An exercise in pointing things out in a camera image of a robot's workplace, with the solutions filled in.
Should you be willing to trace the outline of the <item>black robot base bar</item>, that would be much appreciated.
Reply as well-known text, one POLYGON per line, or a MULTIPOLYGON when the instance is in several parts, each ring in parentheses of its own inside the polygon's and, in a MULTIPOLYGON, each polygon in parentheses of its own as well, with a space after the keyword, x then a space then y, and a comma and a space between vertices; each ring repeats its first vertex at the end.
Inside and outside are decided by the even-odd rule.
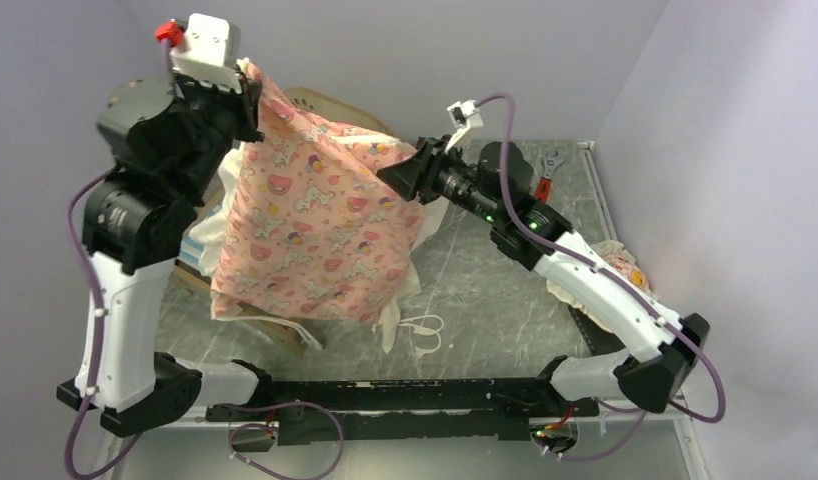
POLYGON ((272 418, 282 446, 316 441, 494 437, 522 441, 544 420, 594 417, 593 400, 570 402, 533 377, 447 380, 275 381, 240 411, 207 408, 215 423, 272 418), (265 407, 280 405, 273 416, 265 407))

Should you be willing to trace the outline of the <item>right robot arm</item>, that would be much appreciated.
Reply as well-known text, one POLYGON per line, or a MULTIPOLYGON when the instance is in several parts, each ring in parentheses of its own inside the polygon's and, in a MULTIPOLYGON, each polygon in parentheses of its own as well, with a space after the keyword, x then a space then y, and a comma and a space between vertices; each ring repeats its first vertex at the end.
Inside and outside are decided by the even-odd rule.
POLYGON ((623 397, 662 413, 696 363, 709 324, 677 312, 641 290, 598 255, 572 224, 537 199, 533 167, 514 143, 491 142, 469 165, 445 140, 426 139, 409 159, 377 177, 402 199, 445 198, 487 222, 497 249, 571 295, 620 340, 620 350, 554 359, 536 388, 542 411, 559 415, 584 398, 623 397))

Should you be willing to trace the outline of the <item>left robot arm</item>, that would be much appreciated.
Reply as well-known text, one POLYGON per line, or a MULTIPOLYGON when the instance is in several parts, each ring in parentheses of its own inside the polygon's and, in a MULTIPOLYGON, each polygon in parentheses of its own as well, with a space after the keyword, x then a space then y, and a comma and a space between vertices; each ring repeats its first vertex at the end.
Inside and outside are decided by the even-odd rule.
POLYGON ((56 396, 79 412, 98 409, 101 427, 120 438, 195 407, 257 420, 272 406, 269 374, 248 362, 198 364, 155 348, 164 290, 218 166, 235 143, 261 139, 261 86, 237 67, 229 73, 230 86, 182 73, 130 82, 96 122, 114 166, 83 191, 72 231, 89 318, 79 371, 56 396))

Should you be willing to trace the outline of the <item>wooden pet bed frame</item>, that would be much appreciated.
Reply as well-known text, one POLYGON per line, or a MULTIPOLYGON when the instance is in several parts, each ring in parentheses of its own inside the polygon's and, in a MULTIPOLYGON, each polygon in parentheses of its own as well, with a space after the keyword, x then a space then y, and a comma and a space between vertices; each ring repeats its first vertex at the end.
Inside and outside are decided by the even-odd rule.
MULTIPOLYGON (((372 114, 336 100, 312 89, 293 87, 285 91, 292 103, 300 108, 332 121, 345 122, 389 134, 391 130, 372 114)), ((205 205, 198 210, 196 223, 221 211, 225 189, 219 179, 210 184, 205 205)), ((171 281, 202 300, 212 294, 211 278, 204 276, 199 267, 203 247, 190 236, 183 238, 183 246, 171 275, 171 281)), ((299 320, 277 319, 259 308, 240 303, 232 320, 256 333, 266 336, 280 351, 301 358, 313 345, 305 337, 306 331, 299 320)))

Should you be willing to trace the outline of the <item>pink unicorn print mattress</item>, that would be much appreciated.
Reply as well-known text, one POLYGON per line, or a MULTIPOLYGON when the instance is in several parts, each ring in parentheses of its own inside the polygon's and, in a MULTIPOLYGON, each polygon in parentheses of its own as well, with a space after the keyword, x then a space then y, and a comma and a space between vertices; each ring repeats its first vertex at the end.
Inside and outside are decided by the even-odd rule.
POLYGON ((353 321, 382 334, 390 351, 402 327, 426 334, 399 303, 421 291, 414 250, 432 237, 447 203, 401 199, 377 177, 414 153, 411 144, 296 106, 248 59, 259 82, 263 140, 222 160, 224 196, 190 230, 202 249, 217 321, 254 318, 299 326, 303 320, 353 321))

